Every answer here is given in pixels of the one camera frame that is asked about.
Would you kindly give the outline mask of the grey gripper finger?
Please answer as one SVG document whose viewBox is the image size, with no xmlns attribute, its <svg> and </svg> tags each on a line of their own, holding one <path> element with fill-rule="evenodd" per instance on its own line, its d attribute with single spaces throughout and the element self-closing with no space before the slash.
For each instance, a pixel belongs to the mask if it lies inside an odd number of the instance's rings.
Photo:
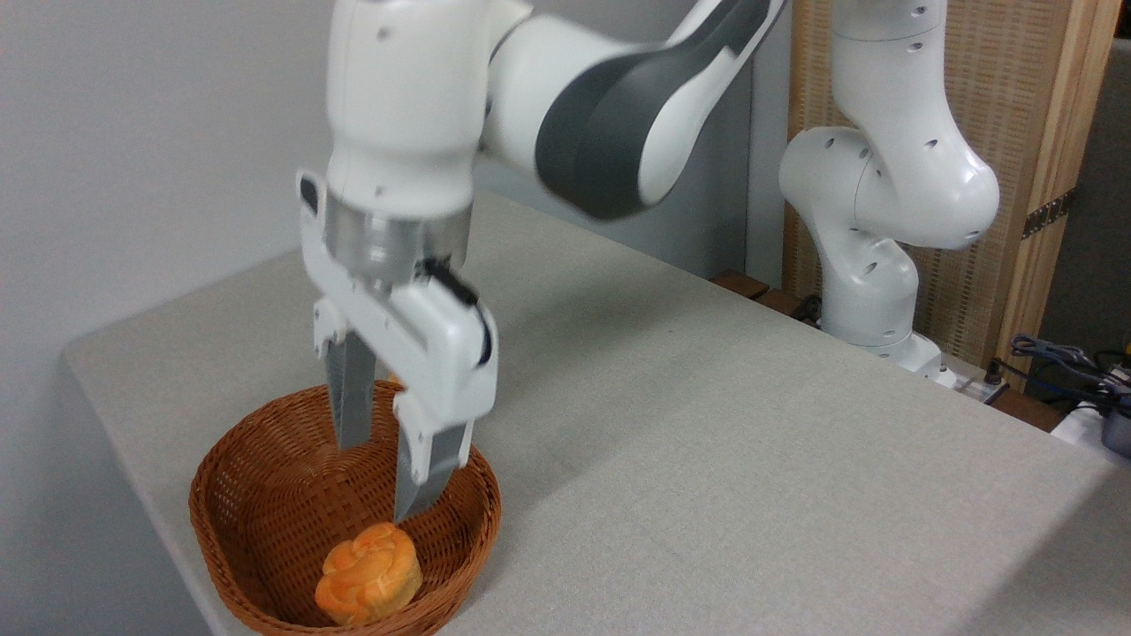
<svg viewBox="0 0 1131 636">
<path fill-rule="evenodd" d="M 314 306 L 314 346 L 323 362 L 338 447 L 352 450 L 371 436 L 375 354 L 328 298 Z"/>
<path fill-rule="evenodd" d="M 454 473 L 467 466 L 475 422 L 435 421 L 413 393 L 397 394 L 392 415 L 399 423 L 392 522 L 402 523 L 431 510 Z"/>
</svg>

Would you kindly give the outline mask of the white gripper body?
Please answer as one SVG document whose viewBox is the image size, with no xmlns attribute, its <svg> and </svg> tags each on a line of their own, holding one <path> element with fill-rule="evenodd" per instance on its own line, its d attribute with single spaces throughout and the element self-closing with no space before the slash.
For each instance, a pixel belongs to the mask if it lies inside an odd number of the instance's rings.
<svg viewBox="0 0 1131 636">
<path fill-rule="evenodd" d="M 435 421 L 485 416 L 497 403 L 497 323 L 458 277 L 470 210 L 383 218 L 340 201 L 322 177 L 296 177 L 300 253 L 328 298 Z"/>
</svg>

